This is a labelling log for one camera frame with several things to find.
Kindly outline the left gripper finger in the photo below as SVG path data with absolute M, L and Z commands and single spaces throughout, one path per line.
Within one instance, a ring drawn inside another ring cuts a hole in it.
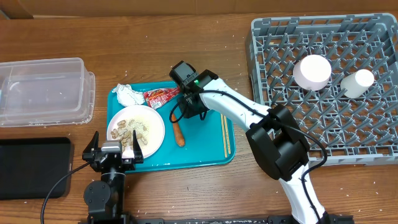
M 86 146 L 86 148 L 84 149 L 83 153 L 84 154 L 89 154 L 91 151 L 97 150 L 98 142 L 99 142 L 99 132 L 95 131 L 92 140 Z
M 134 152 L 134 158 L 135 159 L 143 159 L 144 157 L 143 157 L 143 154 L 142 154 L 141 147 L 140 147 L 140 145 L 138 143 L 137 134 L 136 134 L 135 130 L 132 133 L 132 142 L 133 142 L 132 150 Z

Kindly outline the wooden chopstick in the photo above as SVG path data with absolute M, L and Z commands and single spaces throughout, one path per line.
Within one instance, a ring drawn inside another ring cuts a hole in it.
M 224 116 L 223 114 L 220 113 L 220 121 L 221 121 L 221 131 L 222 131 L 222 137 L 223 137 L 223 149 L 224 149 L 224 157 L 228 157 L 228 152 L 226 148 L 226 133 L 225 133 L 225 126 L 224 126 Z
M 223 117 L 223 122 L 224 122 L 224 134 L 225 134 L 225 139 L 226 139 L 226 148 L 228 155 L 231 154 L 231 145 L 230 145 L 230 140 L 229 140 L 229 130 L 228 130 L 228 122 L 227 118 L 225 115 L 222 114 Z

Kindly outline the white bowl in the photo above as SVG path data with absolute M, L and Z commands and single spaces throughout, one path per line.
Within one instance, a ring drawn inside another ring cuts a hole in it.
M 331 77 L 331 64 L 321 55 L 308 55 L 295 64 L 293 78 L 298 86 L 318 91 L 326 87 Z

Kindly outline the white cup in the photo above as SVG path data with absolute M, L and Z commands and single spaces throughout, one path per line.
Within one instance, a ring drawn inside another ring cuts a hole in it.
M 373 82 L 373 73 L 369 70 L 361 69 L 342 79 L 340 88 L 346 90 L 345 96 L 348 98 L 358 98 L 369 89 Z

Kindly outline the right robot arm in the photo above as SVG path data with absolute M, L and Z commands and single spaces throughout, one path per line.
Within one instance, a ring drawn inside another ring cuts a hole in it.
M 331 223 L 309 176 L 313 170 L 307 155 L 311 136 L 299 128 L 286 107 L 270 108 L 249 100 L 209 70 L 197 73 L 185 66 L 172 69 L 170 77 L 184 94 L 182 113 L 199 109 L 204 116 L 214 110 L 246 132 L 258 166 L 280 182 L 297 223 Z

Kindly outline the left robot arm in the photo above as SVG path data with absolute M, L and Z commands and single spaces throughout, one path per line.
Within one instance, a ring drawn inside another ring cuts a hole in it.
M 88 206 L 87 222 L 136 223 L 135 218 L 124 211 L 126 172 L 144 162 L 136 133 L 132 133 L 133 158 L 123 158 L 120 140 L 106 141 L 102 146 L 98 142 L 99 133 L 95 133 L 82 153 L 82 159 L 101 174 L 101 179 L 90 183 L 83 194 Z

